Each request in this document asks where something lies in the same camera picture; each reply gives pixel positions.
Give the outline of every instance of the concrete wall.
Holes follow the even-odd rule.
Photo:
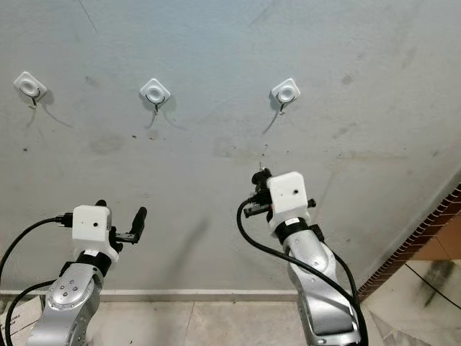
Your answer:
[[[315,221],[363,282],[458,172],[459,1],[0,5],[2,248],[76,205],[107,199],[120,230],[144,205],[142,242],[107,288],[291,288],[236,230],[259,162],[304,174]],[[50,89],[35,111],[12,86],[24,70]],[[173,97],[147,129],[138,90],[153,77]],[[288,77],[301,98],[263,134]],[[5,287],[54,277],[70,233],[29,236]]]

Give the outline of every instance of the robotic arm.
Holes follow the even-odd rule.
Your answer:
[[[63,216],[62,226],[72,227],[75,262],[67,262],[50,286],[45,309],[35,324],[27,346],[84,345],[86,328],[99,307],[104,277],[115,267],[121,242],[138,243],[147,210],[142,207],[129,233],[112,226],[111,211],[103,200],[81,205]]]
[[[245,216],[267,212],[269,229],[285,254],[338,283],[334,253],[323,243],[320,228],[309,226],[308,208],[314,207],[315,201],[306,197],[303,176],[290,172],[273,177],[268,169],[263,169],[253,176],[252,182],[256,193],[248,201],[252,206],[243,209]],[[244,231],[242,234],[249,240]],[[308,345],[367,345],[366,326],[359,323],[363,316],[358,302],[354,308],[325,280],[292,262],[288,273],[299,293],[298,308]]]

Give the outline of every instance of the wall hook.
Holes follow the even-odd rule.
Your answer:
[[[139,91],[154,106],[155,115],[158,107],[168,101],[171,93],[157,79],[151,79]]]
[[[146,99],[154,106],[154,112],[155,112],[155,114],[157,115],[157,114],[158,114],[158,106],[160,106],[162,103],[165,102],[165,99],[166,99],[166,98],[165,98],[165,95],[164,95],[164,98],[161,99],[160,102],[153,102],[153,101],[151,101],[151,99],[147,96],[147,94],[144,95],[144,96],[145,96]]]
[[[290,104],[291,102],[295,101],[295,95],[293,95],[293,97],[292,97],[291,99],[289,99],[288,101],[282,101],[282,100],[279,98],[279,94],[277,94],[277,101],[280,103],[279,114],[280,114],[280,115],[283,115],[283,108],[285,107],[285,105],[288,105],[288,104]]]
[[[280,103],[279,114],[283,114],[283,109],[294,102],[301,95],[301,92],[295,81],[289,78],[273,88],[271,94]]]
[[[37,94],[35,96],[30,96],[28,93],[24,92],[24,90],[22,90],[21,87],[19,88],[19,90],[21,91],[21,93],[23,93],[27,97],[30,97],[30,99],[32,100],[33,106],[29,106],[29,108],[31,110],[37,109],[37,101],[35,101],[35,100],[40,97],[40,88],[37,88]]]
[[[38,79],[26,71],[22,72],[13,84],[23,95],[30,97],[33,106],[29,106],[29,108],[32,110],[37,108],[38,100],[42,98],[48,90],[45,85],[40,83]]]

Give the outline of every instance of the black cable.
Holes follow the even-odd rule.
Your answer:
[[[54,283],[55,280],[50,280],[50,281],[45,281],[44,283],[38,283],[37,285],[30,286],[29,288],[23,290],[13,301],[12,304],[8,308],[8,312],[6,313],[6,318],[5,318],[5,340],[6,340],[6,346],[13,346],[12,342],[12,336],[11,336],[11,322],[12,322],[12,316],[13,316],[13,311],[16,305],[19,303],[21,299],[24,298],[25,295],[28,293],[32,292],[33,290],[37,290],[38,288],[42,288],[45,286],[49,286],[52,283]]]
[[[343,267],[344,272],[346,272],[347,279],[349,280],[349,284],[350,284],[350,286],[351,286],[352,296],[354,297],[354,300],[357,302],[357,304],[360,304],[360,302],[359,302],[359,295],[358,295],[358,293],[357,293],[357,287],[356,287],[356,285],[355,285],[354,276],[352,275],[351,270],[349,269],[349,267],[347,266],[347,264],[345,263],[345,261],[343,261],[343,259],[340,258],[339,255],[337,255],[333,250],[331,250],[331,252],[333,252],[334,258],[335,258],[336,261],[338,261],[339,264]]]
[[[6,260],[8,259],[9,255],[12,253],[14,247],[21,241],[22,238],[24,238],[31,230],[36,229],[38,226],[41,226],[45,223],[51,223],[51,222],[60,222],[59,218],[46,218],[45,220],[38,221],[37,223],[34,223],[30,227],[27,227],[13,242],[12,244],[6,249],[3,257],[1,258],[0,261],[0,285],[1,285],[1,274],[3,273],[3,269],[5,267]],[[0,346],[5,346],[5,342],[3,340],[3,337],[1,337],[0,334]]]
[[[409,265],[407,265],[405,263],[405,265],[408,267],[409,270],[411,270],[412,272],[414,272],[421,280],[423,280],[430,288],[432,288],[433,290],[435,290],[439,295],[441,295],[443,298],[447,299],[447,301],[449,301],[451,304],[453,304],[454,306],[456,306],[459,310],[461,310],[461,306],[459,306],[458,304],[456,304],[454,301],[452,301],[450,298],[448,298],[446,295],[444,295],[442,292],[440,292],[439,290],[437,290],[433,285],[431,285],[425,278],[423,278],[422,276],[420,276],[412,267],[410,267]]]
[[[283,252],[277,251],[275,249],[272,249],[270,247],[266,247],[263,244],[258,243],[257,241],[253,240],[245,231],[242,225],[242,220],[241,220],[241,214],[243,212],[243,209],[247,204],[251,203],[251,198],[248,200],[243,201],[240,206],[238,207],[237,210],[237,227],[238,230],[240,231],[242,237],[251,245],[256,247],[257,249],[260,249],[261,251],[264,251],[268,254],[271,254],[275,257],[279,257],[282,260],[288,261],[293,263],[294,265],[297,265],[298,267],[303,268],[304,270],[307,270],[311,274],[314,274],[315,276],[319,277],[321,280],[325,281],[328,283],[332,288],[337,290],[345,299],[351,304],[352,308],[354,308],[356,314],[357,314],[357,322],[359,324],[359,333],[361,337],[360,345],[361,346],[368,346],[368,333],[367,333],[367,325],[365,323],[365,318],[363,317],[362,310],[360,309],[360,304],[356,299],[349,295],[340,285],[335,283],[332,279],[330,279],[328,276],[324,275],[322,272],[319,272],[317,269],[311,267],[310,265],[305,264],[304,262],[291,257],[287,254],[284,254]]]

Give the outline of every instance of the tiled floor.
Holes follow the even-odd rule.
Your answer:
[[[408,264],[461,304],[461,263],[409,261]],[[461,310],[436,294],[407,267],[399,269],[364,304],[384,346],[461,345]]]
[[[102,303],[94,346],[305,346],[295,303]]]

